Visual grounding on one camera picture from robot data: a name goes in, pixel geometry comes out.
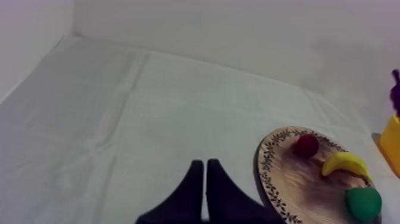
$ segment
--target white backdrop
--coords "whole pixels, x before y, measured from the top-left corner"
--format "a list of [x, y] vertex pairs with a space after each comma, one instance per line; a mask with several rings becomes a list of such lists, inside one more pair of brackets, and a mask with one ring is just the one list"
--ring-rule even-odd
[[399, 13], [394, 0], [76, 0], [74, 28], [341, 99], [379, 132], [400, 65]]
[[0, 0], [0, 101], [71, 32], [73, 5], [73, 0]]

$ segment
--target yellow banana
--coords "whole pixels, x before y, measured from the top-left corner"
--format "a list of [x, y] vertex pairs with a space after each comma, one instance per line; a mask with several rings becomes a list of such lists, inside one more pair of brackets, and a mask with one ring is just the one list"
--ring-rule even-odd
[[371, 180], [366, 163], [353, 153], [341, 152], [328, 158], [322, 167], [322, 175], [328, 176], [337, 169], [349, 170], [357, 175], [366, 176]]

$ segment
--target red apple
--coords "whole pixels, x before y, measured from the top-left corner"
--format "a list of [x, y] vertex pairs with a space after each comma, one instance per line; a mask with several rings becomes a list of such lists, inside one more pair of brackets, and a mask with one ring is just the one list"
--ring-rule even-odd
[[314, 135], [303, 135], [293, 145], [293, 153], [300, 158], [311, 158], [318, 151], [318, 139]]

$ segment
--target purple object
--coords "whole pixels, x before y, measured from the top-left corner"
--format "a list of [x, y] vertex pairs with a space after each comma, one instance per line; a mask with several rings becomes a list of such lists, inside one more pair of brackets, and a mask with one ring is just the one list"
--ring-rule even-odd
[[390, 98], [393, 102], [393, 108], [396, 110], [396, 114], [400, 115], [400, 78], [399, 70], [395, 69], [392, 71], [392, 75], [395, 78], [396, 85], [390, 91]]

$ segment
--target wooden plate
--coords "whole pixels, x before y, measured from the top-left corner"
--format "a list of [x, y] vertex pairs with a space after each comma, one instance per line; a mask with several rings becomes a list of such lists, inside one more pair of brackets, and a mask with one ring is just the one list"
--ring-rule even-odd
[[[317, 137], [317, 155], [297, 158], [291, 146], [304, 134]], [[345, 191], [374, 188], [367, 178], [335, 171], [322, 177], [323, 162], [346, 151], [327, 136], [304, 127], [284, 127], [267, 135], [258, 149], [258, 174], [267, 198], [286, 223], [358, 223], [348, 213]], [[372, 223], [381, 224], [379, 216]]]

